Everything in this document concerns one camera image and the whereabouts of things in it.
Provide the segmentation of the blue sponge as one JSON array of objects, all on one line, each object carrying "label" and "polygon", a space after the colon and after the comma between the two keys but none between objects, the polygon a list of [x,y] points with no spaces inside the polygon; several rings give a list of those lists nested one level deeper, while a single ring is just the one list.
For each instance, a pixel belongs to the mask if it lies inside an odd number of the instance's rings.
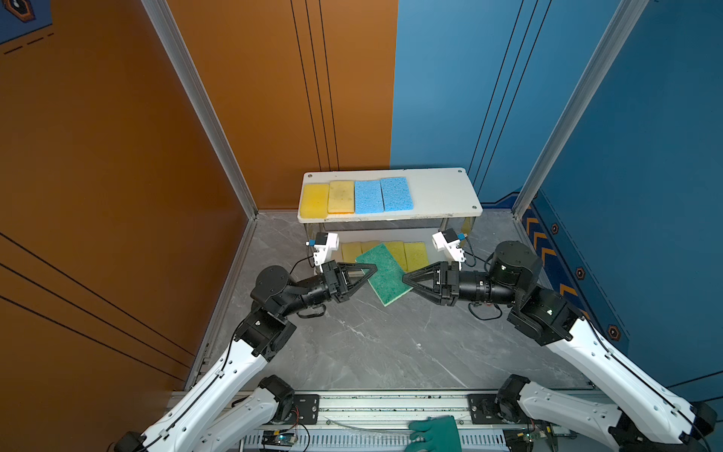
[{"label": "blue sponge", "polygon": [[357,215],[372,215],[384,212],[384,201],[379,180],[356,181],[355,213]]},{"label": "blue sponge", "polygon": [[405,177],[381,179],[380,187],[386,212],[402,212],[414,209],[409,183]]}]

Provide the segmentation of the thick yellow sponge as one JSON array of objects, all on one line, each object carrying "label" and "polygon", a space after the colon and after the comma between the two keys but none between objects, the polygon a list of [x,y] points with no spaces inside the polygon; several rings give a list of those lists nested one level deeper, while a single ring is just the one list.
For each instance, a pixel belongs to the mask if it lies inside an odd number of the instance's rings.
[{"label": "thick yellow sponge", "polygon": [[328,184],[308,184],[301,194],[299,216],[303,220],[323,220],[329,215],[328,202]]}]

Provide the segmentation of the yellow foam sponge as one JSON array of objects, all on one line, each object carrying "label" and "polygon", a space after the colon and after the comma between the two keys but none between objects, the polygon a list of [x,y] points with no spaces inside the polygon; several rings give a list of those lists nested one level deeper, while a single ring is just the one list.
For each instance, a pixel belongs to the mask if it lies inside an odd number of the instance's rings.
[{"label": "yellow foam sponge", "polygon": [[342,258],[345,263],[355,263],[356,259],[363,253],[360,242],[346,242],[341,244]]},{"label": "yellow foam sponge", "polygon": [[333,181],[329,183],[328,212],[333,215],[346,215],[355,212],[355,183],[353,181]]},{"label": "yellow foam sponge", "polygon": [[366,253],[380,245],[380,241],[366,241],[361,243],[361,252]]}]

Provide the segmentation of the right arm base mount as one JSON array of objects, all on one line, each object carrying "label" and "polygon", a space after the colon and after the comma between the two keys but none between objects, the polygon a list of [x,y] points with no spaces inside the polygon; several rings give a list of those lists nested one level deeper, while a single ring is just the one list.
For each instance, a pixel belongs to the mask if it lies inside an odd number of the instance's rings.
[{"label": "right arm base mount", "polygon": [[468,410],[473,425],[502,425],[506,421],[495,394],[472,393],[467,395]]}]

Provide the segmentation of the yellow-green sponge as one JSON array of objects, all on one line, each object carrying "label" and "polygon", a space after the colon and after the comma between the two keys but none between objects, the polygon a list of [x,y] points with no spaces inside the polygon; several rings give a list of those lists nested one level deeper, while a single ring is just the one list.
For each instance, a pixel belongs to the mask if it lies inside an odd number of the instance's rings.
[{"label": "yellow-green sponge", "polygon": [[399,264],[399,267],[404,272],[408,271],[407,257],[405,252],[405,244],[401,241],[391,241],[384,243],[389,253],[395,258],[395,261]]},{"label": "yellow-green sponge", "polygon": [[427,245],[424,242],[404,244],[406,273],[414,272],[429,265]]}]

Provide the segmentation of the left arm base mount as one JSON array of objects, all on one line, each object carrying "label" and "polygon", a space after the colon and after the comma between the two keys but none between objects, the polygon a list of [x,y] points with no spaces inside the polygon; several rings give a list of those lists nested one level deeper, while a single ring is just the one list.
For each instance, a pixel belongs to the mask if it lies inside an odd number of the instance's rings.
[{"label": "left arm base mount", "polygon": [[295,394],[282,408],[282,423],[292,425],[296,422],[305,426],[314,426],[318,422],[320,395]]}]

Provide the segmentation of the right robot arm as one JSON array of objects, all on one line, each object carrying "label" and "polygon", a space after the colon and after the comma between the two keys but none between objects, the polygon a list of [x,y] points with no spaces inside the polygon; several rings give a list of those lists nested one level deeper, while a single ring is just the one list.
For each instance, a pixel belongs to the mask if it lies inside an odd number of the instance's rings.
[{"label": "right robot arm", "polygon": [[438,262],[402,280],[441,306],[465,301],[506,305],[508,322],[584,374],[607,404],[559,393],[510,376],[496,396],[502,419],[540,420],[587,436],[615,451],[708,451],[717,413],[675,395],[612,345],[572,303],[538,284],[541,259],[518,241],[500,243],[487,270]]}]

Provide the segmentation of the green scouring sponge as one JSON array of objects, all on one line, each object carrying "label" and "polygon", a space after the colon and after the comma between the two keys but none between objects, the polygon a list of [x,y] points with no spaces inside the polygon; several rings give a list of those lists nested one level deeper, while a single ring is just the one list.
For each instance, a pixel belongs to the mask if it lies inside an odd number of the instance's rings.
[{"label": "green scouring sponge", "polygon": [[385,244],[363,252],[355,262],[377,267],[377,272],[369,279],[369,284],[383,306],[389,306],[412,291],[412,288],[403,282],[405,272]]}]

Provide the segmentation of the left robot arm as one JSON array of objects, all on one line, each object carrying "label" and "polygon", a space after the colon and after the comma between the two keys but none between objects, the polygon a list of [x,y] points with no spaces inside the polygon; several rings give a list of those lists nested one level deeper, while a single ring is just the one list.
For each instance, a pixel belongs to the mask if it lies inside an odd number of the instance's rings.
[{"label": "left robot arm", "polygon": [[290,411],[294,391],[282,379],[264,378],[250,397],[226,407],[285,346],[296,327],[290,316],[328,301],[347,301],[378,268],[329,261],[318,275],[296,281],[280,266],[257,276],[252,310],[236,327],[221,358],[156,423],[125,433],[117,451],[224,451],[246,434]]}]

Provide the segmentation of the yellow foam sponge front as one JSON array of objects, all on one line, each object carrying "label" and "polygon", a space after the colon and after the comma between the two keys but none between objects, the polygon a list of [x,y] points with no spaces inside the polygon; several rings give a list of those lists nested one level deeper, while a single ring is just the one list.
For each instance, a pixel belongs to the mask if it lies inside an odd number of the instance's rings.
[{"label": "yellow foam sponge front", "polygon": [[363,253],[360,242],[346,242],[341,244],[342,258],[345,263],[355,263],[356,259]]}]

